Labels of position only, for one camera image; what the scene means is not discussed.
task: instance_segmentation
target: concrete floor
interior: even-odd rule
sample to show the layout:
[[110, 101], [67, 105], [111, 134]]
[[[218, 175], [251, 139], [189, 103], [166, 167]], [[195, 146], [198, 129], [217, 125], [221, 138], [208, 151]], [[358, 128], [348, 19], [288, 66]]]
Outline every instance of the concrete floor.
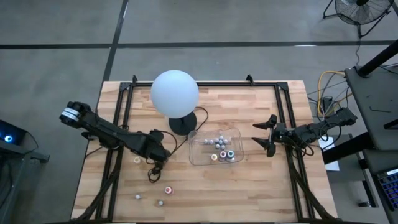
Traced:
[[[0, 45], [110, 44], [121, 4], [122, 0], [0, 0]], [[357, 60], [357, 46], [339, 46], [341, 41], [357, 40], [356, 28], [338, 18], [323, 21], [327, 4], [328, 0], [130, 0], [120, 43], [334, 43], [323, 47], [118, 49], [109, 79], [130, 80], [137, 75], [139, 80], [153, 80], [165, 70], [180, 69], [197, 80], [242, 80], [247, 74], [256, 80], [304, 80], [307, 92], [314, 91], [321, 72], [344, 70]], [[398, 16], [392, 11], [363, 40], [396, 39]], [[385, 47], [361, 46], [359, 64]], [[109, 49], [0, 50], [0, 119], [29, 130], [39, 142], [38, 151], [51, 154], [48, 164], [31, 164], [13, 222], [69, 219], [87, 141], [58, 117], [70, 100], [95, 108], [108, 55]], [[398, 57], [389, 61], [396, 62]], [[336, 76], [331, 83], [342, 80]], [[325, 94], [336, 96], [345, 88], [346, 84], [338, 85]], [[353, 98], [349, 107], [359, 115]], [[343, 132], [356, 136], [365, 127], [359, 120]], [[345, 197], [342, 189], [332, 185], [340, 218], [370, 222], [366, 210], [348, 210], [357, 198]], [[385, 217], [373, 218], [385, 221]]]

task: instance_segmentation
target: clear plastic container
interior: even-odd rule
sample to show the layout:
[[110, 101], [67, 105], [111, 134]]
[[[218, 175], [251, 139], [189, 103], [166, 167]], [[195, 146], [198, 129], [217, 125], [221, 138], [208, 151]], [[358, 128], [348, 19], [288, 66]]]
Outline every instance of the clear plastic container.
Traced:
[[[219, 141], [219, 148], [216, 148], [216, 140]], [[190, 149], [189, 161], [196, 166], [229, 164], [239, 162], [244, 157], [241, 133], [237, 128], [204, 132], [191, 131], [188, 135], [188, 143]], [[232, 152], [228, 153], [229, 151], [233, 151], [233, 157], [228, 157], [232, 154]]]

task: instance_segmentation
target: white spherical lampshade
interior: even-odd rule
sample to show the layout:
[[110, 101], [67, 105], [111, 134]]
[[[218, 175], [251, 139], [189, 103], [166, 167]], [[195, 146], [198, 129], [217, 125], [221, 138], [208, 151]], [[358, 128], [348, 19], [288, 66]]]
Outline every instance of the white spherical lampshade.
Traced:
[[180, 70], [160, 74], [150, 89], [155, 108], [169, 118], [182, 118], [191, 113], [198, 103], [198, 96], [196, 81]]

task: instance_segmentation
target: wooden tabletop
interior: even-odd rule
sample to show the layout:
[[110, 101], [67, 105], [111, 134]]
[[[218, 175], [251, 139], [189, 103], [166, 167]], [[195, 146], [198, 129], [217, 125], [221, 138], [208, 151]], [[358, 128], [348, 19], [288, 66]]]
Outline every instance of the wooden tabletop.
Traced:
[[[98, 104], [99, 115], [112, 122], [120, 82], [104, 82]], [[312, 122], [303, 81], [288, 81], [297, 125]], [[145, 162], [134, 163], [135, 154], [125, 149], [120, 174], [114, 222], [273, 222], [296, 221], [289, 171], [283, 146], [277, 146], [274, 157], [266, 157], [263, 148], [251, 137], [266, 138], [268, 131], [252, 127], [278, 115], [275, 92], [271, 87], [200, 87], [198, 106], [209, 112], [208, 121], [200, 131], [238, 128], [242, 135], [244, 159], [234, 164], [193, 166], [189, 147], [184, 144], [166, 163], [160, 180], [147, 179], [153, 167]], [[123, 111], [119, 123], [122, 123]], [[287, 108], [284, 102], [285, 117]], [[206, 114], [195, 110], [198, 124]], [[171, 131], [167, 118], [157, 112], [150, 100], [150, 88], [134, 88], [129, 118], [130, 131], [148, 133], [151, 129]], [[178, 142], [184, 137], [177, 136]], [[172, 151], [174, 140], [165, 134], [162, 141]], [[98, 148], [91, 142], [90, 152]], [[102, 149], [85, 160], [72, 212], [78, 217], [98, 193], [103, 175], [106, 150]], [[326, 210], [336, 216], [322, 154], [316, 151], [305, 156], [308, 181]], [[172, 195], [164, 192], [174, 189]], [[139, 194], [142, 199], [136, 200]], [[307, 214], [305, 199], [302, 207]], [[164, 205], [158, 206], [158, 200]]]

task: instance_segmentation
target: yellow cable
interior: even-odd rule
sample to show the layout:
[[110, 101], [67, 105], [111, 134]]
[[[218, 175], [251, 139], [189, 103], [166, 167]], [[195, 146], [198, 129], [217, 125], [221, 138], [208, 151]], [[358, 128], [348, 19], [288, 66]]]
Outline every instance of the yellow cable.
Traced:
[[335, 73], [335, 74], [339, 74], [339, 75], [343, 75], [345, 76], [345, 74], [343, 72], [337, 72], [337, 71], [325, 71], [323, 72], [320, 76], [319, 76], [319, 80], [318, 80], [318, 114], [321, 114], [321, 109], [320, 109], [320, 102], [321, 102], [321, 93], [320, 93], [320, 89], [321, 89], [321, 81], [322, 81], [322, 77], [324, 74], [326, 73]]
[[338, 104], [339, 104], [340, 102], [342, 102], [343, 100], [345, 100], [345, 98], [350, 97], [350, 96], [352, 96], [352, 95], [353, 95], [353, 93], [350, 93], [350, 94], [348, 94], [347, 96], [344, 96], [341, 100], [338, 100], [338, 101], [336, 102], [336, 105], [335, 105], [334, 107], [332, 107], [332, 109], [330, 110], [330, 112], [327, 113], [325, 116], [328, 116], [332, 111], [334, 111], [334, 110], [336, 109], [336, 107], [338, 106]]

